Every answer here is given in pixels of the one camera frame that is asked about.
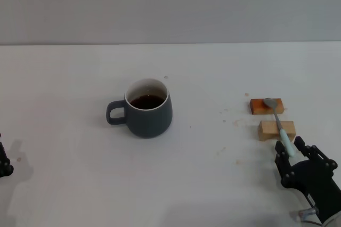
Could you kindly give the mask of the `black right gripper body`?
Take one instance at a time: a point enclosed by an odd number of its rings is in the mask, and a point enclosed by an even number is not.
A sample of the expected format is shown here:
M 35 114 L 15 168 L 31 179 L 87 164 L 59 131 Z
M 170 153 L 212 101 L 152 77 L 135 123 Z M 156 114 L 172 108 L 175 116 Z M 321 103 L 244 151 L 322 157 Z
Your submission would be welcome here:
M 333 160 L 305 160 L 292 168 L 294 188 L 315 208 L 321 223 L 341 211 L 341 189 L 332 179 L 337 167 Z

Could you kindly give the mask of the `light blue handled spoon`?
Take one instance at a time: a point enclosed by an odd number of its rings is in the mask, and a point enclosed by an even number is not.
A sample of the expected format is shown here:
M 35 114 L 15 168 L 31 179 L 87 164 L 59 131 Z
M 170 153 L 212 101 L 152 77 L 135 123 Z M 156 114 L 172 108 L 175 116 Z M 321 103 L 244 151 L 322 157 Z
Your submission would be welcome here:
M 271 99 L 271 98 L 265 98 L 263 100 L 263 102 L 266 106 L 268 106 L 269 108 L 271 108 L 273 110 L 273 114 L 274 114 L 275 119 L 276 119 L 277 127 L 279 129 L 281 141 L 282 141 L 283 145 L 285 146 L 287 154 L 289 155 L 289 157 L 294 157 L 295 156 L 295 150 L 294 150 L 293 146 L 291 145 L 291 141 L 289 140 L 289 137 L 288 137 L 285 129 L 283 128 L 282 123 L 281 123 L 281 121 L 278 117 L 278 114 L 276 112 L 276 108 L 278 106 L 276 100 Z

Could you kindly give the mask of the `dark grey ceramic cup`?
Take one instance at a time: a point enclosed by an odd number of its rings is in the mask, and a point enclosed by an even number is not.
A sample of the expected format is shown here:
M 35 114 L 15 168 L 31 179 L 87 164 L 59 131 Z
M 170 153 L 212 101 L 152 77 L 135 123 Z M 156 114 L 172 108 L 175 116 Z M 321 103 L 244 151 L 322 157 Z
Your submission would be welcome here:
M 106 120 L 110 125 L 127 125 L 136 136 L 150 139 L 164 133 L 171 125 L 173 107 L 166 85 L 153 78 L 136 81 L 124 99 L 110 102 Z

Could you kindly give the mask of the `light wooden block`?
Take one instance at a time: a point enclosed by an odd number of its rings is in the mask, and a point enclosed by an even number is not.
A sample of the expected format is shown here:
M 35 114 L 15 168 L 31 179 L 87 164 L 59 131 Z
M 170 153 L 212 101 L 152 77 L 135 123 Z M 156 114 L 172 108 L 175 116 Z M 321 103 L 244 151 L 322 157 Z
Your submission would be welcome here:
M 296 129 L 293 121 L 282 121 L 282 127 L 285 129 L 289 140 L 293 141 L 296 136 Z M 258 126 L 258 137 L 260 141 L 281 140 L 276 121 L 262 120 Z

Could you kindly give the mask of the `dark orange wooden block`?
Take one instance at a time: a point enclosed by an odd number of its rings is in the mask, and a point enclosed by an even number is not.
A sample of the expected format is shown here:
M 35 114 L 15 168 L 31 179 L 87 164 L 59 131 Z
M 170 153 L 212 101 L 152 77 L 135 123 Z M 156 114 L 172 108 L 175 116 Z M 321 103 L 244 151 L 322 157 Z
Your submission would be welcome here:
M 275 108 L 277 114 L 282 114 L 285 111 L 282 100 L 280 98 L 272 99 L 277 103 Z M 250 109 L 252 115 L 272 115 L 273 109 L 264 103 L 264 99 L 251 99 Z

